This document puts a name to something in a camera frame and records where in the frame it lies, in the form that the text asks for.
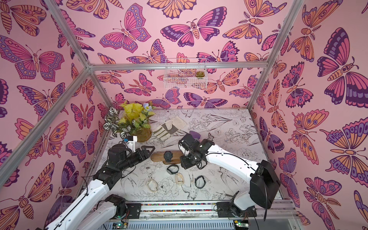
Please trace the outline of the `cream strap watch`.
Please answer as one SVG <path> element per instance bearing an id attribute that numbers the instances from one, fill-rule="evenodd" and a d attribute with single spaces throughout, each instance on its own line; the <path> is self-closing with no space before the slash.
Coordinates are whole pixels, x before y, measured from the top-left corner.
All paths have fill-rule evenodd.
<path id="1" fill-rule="evenodd" d="M 150 178 L 146 183 L 146 187 L 148 188 L 149 191 L 155 193 L 158 191 L 159 186 L 158 186 L 158 183 L 154 179 Z"/>

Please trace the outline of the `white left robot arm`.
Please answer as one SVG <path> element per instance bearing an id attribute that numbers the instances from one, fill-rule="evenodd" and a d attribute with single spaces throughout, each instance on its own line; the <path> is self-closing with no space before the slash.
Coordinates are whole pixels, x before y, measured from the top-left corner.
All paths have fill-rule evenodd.
<path id="1" fill-rule="evenodd" d="M 125 144 L 117 144 L 108 150 L 108 158 L 86 189 L 74 202 L 48 224 L 45 230 L 95 230 L 113 217 L 124 217 L 126 199 L 109 195 L 110 190 L 123 178 L 123 171 L 146 159 L 154 152 L 154 146 L 142 146 L 132 151 Z"/>

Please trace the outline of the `black chunky sport watch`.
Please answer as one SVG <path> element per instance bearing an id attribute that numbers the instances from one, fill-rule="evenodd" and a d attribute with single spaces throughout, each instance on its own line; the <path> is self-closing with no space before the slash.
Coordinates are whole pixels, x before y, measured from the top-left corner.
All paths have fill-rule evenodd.
<path id="1" fill-rule="evenodd" d="M 171 151 L 166 151 L 163 155 L 165 162 L 170 163 L 173 158 L 173 153 Z"/>

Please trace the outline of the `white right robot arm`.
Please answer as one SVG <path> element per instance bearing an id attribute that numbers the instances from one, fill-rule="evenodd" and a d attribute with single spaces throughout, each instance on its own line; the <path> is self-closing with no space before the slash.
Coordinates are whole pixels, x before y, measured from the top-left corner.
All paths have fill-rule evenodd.
<path id="1" fill-rule="evenodd" d="M 186 134 L 178 142 L 180 157 L 184 169 L 196 166 L 203 169 L 208 163 L 216 164 L 237 175 L 247 183 L 249 189 L 238 191 L 229 203 L 232 215 L 241 217 L 246 210 L 260 206 L 266 211 L 271 209 L 281 182 L 270 162 L 260 163 L 234 155 L 207 139 L 199 142 L 192 135 Z"/>

